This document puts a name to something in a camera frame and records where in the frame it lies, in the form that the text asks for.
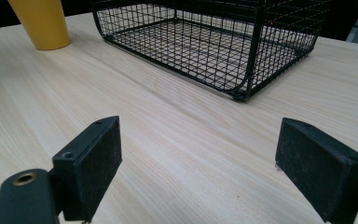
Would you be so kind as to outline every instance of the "metal wire mesh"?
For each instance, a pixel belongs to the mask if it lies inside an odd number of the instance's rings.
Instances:
[[[329,0],[94,0],[103,38],[235,98],[313,49]]]

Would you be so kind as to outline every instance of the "screw hole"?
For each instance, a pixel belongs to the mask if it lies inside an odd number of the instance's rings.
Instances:
[[[65,152],[62,154],[63,157],[65,158],[72,158],[74,156],[74,153],[72,152]]]
[[[36,173],[27,173],[17,176],[12,183],[14,186],[22,186],[33,182],[36,179],[36,177],[37,177]]]

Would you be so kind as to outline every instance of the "light wood surface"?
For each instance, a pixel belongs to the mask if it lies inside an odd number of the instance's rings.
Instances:
[[[0,185],[119,115],[123,162],[93,223],[323,223],[274,156],[283,117],[358,150],[358,45],[319,38],[239,104],[104,43],[90,14],[66,20],[53,51],[0,28]]]

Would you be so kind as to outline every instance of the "yellow container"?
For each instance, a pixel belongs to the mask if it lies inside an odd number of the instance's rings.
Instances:
[[[8,0],[37,49],[60,49],[70,44],[61,0]]]

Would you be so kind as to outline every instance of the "wooden table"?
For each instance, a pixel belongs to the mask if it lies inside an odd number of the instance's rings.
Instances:
[[[358,45],[319,38],[239,104],[104,43],[90,14],[67,24],[53,51],[0,28],[0,185],[119,115],[123,162],[94,223],[323,223],[274,156],[283,117],[358,150]]]

